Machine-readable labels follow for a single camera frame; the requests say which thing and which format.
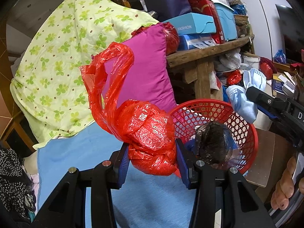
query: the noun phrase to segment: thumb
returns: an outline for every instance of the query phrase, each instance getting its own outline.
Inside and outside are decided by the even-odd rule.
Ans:
[[[299,190],[302,194],[304,194],[304,178],[302,178],[299,182]]]

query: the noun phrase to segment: blue bed sheet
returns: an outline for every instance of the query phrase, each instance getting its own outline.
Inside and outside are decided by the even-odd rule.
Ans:
[[[96,123],[68,139],[51,140],[38,150],[40,208],[69,167],[79,170],[95,167],[109,159],[122,145]],[[194,190],[187,190],[174,174],[168,177],[146,175],[130,163],[126,182],[120,190],[112,190],[114,213],[118,227],[186,228],[188,227]],[[86,228],[91,227],[91,190],[87,189]]]

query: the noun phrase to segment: red plastic basket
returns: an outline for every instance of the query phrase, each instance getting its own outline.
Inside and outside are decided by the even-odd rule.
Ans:
[[[209,121],[225,124],[238,143],[243,159],[235,166],[244,174],[252,165],[258,150],[258,137],[255,127],[235,113],[229,103],[214,99],[196,99],[178,105],[171,110],[175,124],[175,137],[183,143],[195,134],[195,126]]]

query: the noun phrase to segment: white bucket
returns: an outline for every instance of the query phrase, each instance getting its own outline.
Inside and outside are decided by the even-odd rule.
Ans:
[[[260,58],[244,56],[244,63],[241,64],[241,69],[252,69],[252,68],[254,69],[260,68]]]

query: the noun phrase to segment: green floral blanket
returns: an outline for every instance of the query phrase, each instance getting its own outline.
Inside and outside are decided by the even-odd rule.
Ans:
[[[26,50],[10,90],[39,144],[77,134],[93,122],[79,66],[140,26],[156,24],[145,12],[110,0],[65,0]]]

